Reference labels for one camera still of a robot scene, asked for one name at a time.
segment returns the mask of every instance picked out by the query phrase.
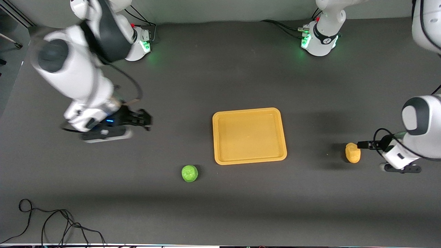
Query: gray wall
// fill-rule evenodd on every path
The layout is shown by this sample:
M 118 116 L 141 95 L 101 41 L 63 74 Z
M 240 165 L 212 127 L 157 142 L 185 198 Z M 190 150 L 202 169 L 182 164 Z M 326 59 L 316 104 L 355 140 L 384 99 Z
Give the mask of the gray wall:
M 64 28 L 78 22 L 69 0 L 10 1 L 38 25 Z M 310 17 L 316 8 L 314 0 L 133 0 L 133 6 L 158 24 L 299 20 Z M 346 12 L 349 19 L 406 17 L 411 15 L 411 0 L 371 0 Z

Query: yellow object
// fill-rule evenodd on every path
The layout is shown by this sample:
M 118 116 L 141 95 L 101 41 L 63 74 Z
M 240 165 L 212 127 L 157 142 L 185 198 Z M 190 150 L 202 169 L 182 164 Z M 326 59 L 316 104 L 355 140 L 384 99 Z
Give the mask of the yellow object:
M 280 161 L 287 155 L 276 108 L 217 112 L 213 138 L 214 159 L 220 165 Z
M 360 161 L 361 150 L 354 143 L 348 143 L 344 151 L 346 153 L 346 158 L 349 160 L 349 162 L 355 164 Z

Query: lime green round object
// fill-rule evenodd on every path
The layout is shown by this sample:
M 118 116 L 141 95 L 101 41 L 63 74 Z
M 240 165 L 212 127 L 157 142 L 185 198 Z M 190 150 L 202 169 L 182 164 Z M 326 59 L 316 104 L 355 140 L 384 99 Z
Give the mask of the lime green round object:
M 182 178 L 187 183 L 194 182 L 198 177 L 198 169 L 194 165 L 186 165 L 182 168 Z

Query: cable connector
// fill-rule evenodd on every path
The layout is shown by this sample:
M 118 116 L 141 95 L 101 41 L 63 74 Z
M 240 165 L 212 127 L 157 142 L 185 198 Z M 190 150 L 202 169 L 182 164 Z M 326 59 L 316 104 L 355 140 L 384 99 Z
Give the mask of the cable connector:
M 298 32 L 302 32 L 302 33 L 309 33 L 309 28 L 307 28 L 307 27 L 298 27 L 297 31 Z

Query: dark gray tabletop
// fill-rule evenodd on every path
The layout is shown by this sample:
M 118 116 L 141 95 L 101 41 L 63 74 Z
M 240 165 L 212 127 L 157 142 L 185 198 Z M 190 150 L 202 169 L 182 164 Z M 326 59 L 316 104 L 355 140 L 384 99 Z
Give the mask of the dark gray tabletop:
M 22 231 L 17 205 L 29 198 L 69 209 L 109 243 L 440 247 L 439 165 L 385 173 L 374 151 L 356 165 L 336 151 L 380 127 L 402 130 L 403 103 L 440 84 L 440 59 L 413 42 L 410 19 L 348 20 L 342 33 L 318 58 L 270 23 L 161 25 L 151 54 L 116 63 L 141 82 L 133 108 L 154 116 L 152 131 L 97 144 L 58 128 L 70 99 L 28 56 L 0 124 L 1 239 Z M 212 115 L 263 107 L 281 111 L 288 157 L 217 165 Z M 191 184 L 180 175 L 187 164 L 200 168 Z M 11 242 L 39 242 L 46 217 L 36 213 Z M 49 241 L 63 228 L 49 221 Z M 83 240 L 76 232 L 69 242 Z

